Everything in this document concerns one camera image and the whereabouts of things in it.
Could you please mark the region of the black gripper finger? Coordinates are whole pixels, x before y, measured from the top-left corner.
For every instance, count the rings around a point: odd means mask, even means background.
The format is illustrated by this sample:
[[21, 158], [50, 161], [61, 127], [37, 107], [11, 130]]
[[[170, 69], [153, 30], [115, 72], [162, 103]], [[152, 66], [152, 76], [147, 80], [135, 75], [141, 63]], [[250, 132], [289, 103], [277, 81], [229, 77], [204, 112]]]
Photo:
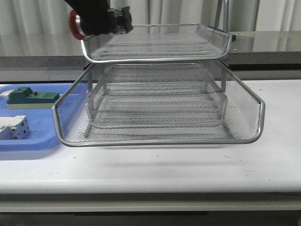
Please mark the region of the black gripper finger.
[[92, 25], [92, 21], [104, 18], [103, 14], [110, 9], [106, 0], [65, 0], [65, 2], [86, 21], [93, 32], [96, 32], [96, 27]]

